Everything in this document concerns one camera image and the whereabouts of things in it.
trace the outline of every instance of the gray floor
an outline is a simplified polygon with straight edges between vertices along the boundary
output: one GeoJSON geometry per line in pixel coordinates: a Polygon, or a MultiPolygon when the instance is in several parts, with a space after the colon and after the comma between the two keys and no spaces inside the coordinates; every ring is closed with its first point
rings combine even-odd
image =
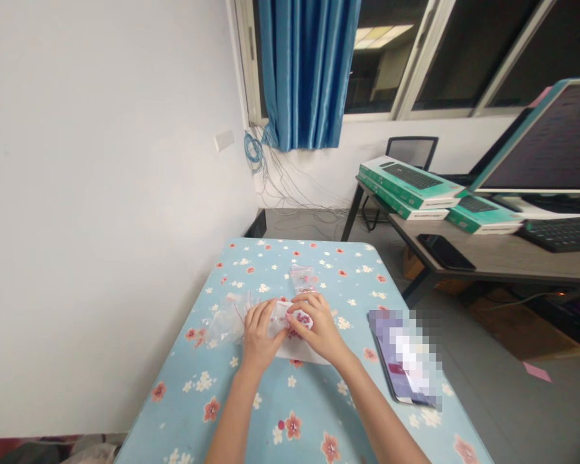
{"type": "MultiPolygon", "coordinates": [[[[312,210],[267,210],[267,238],[339,240],[344,217],[312,210]]],[[[388,224],[371,233],[357,218],[351,242],[375,246],[398,288],[403,240],[388,224]]],[[[440,310],[443,369],[495,463],[580,463],[580,358],[534,363],[553,383],[527,374],[453,297],[433,290],[418,317],[440,310]]]]}

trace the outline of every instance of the office chair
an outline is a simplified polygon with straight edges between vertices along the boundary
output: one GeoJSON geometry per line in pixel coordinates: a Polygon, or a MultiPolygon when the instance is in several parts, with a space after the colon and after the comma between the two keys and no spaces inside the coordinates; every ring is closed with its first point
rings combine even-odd
{"type": "MultiPolygon", "coordinates": [[[[434,157],[434,152],[436,151],[436,145],[438,144],[438,137],[391,137],[389,143],[387,143],[386,156],[394,158],[396,160],[402,161],[406,164],[410,164],[415,168],[427,171],[432,164],[432,158],[434,157]]],[[[376,217],[374,218],[373,224],[369,223],[369,219],[365,214],[365,205],[367,200],[363,202],[361,207],[361,214],[365,225],[367,226],[367,231],[371,232],[376,229],[376,224],[378,223],[378,217],[380,216],[380,210],[376,210],[376,217]]]]}

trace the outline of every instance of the gray desk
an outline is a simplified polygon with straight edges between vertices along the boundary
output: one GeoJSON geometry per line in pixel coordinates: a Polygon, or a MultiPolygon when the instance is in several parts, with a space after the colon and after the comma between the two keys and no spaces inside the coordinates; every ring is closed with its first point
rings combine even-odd
{"type": "Polygon", "coordinates": [[[358,179],[357,181],[342,242],[349,238],[365,192],[425,266],[402,294],[409,307],[414,306],[426,291],[434,288],[444,278],[580,287],[580,252],[551,253],[515,235],[472,235],[446,220],[406,221],[363,182],[358,179]],[[450,271],[442,267],[417,241],[417,236],[422,233],[445,237],[477,270],[450,271]]]}

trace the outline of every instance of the monitor screen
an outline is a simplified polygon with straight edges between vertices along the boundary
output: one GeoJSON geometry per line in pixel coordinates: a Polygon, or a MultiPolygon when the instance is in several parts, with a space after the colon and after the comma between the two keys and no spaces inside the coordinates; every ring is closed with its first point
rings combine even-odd
{"type": "Polygon", "coordinates": [[[580,191],[580,81],[572,81],[506,147],[475,191],[580,191]]]}

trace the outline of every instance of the ceiling light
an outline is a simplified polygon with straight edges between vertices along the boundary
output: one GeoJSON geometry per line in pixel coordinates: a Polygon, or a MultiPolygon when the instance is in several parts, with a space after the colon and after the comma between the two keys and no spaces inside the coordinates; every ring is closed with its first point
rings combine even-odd
{"type": "Polygon", "coordinates": [[[354,38],[354,49],[381,48],[411,28],[412,24],[357,29],[356,37],[354,38]]]}

